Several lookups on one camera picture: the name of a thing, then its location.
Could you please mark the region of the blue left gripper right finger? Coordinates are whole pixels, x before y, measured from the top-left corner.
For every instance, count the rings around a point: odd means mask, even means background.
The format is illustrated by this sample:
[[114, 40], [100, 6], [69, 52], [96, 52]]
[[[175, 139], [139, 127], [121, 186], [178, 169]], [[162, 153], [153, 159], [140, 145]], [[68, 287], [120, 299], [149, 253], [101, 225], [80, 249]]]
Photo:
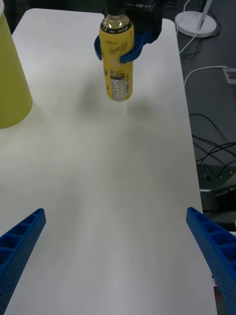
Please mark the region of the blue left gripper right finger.
[[229, 314], [236, 313], [236, 237], [196, 209], [186, 223], [215, 279]]

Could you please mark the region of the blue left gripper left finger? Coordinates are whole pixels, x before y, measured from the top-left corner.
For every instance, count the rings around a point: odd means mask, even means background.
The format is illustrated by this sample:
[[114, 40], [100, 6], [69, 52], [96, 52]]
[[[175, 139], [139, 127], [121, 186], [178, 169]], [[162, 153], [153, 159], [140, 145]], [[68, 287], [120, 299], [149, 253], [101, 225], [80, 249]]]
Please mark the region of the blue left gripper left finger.
[[10, 299], [46, 224], [44, 209], [39, 208], [0, 237], [0, 314]]

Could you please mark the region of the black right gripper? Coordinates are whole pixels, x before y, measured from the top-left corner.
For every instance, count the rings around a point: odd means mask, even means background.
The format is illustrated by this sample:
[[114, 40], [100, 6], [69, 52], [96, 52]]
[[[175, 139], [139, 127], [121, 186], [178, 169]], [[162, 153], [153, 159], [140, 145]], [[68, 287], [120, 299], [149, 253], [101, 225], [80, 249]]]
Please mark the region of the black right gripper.
[[[146, 44], [153, 43], [162, 30], [162, 0], [126, 0], [126, 14], [134, 25], [134, 44], [132, 49], [119, 59], [120, 63], [135, 61]], [[101, 61], [101, 45], [99, 35], [94, 41], [96, 56]]]

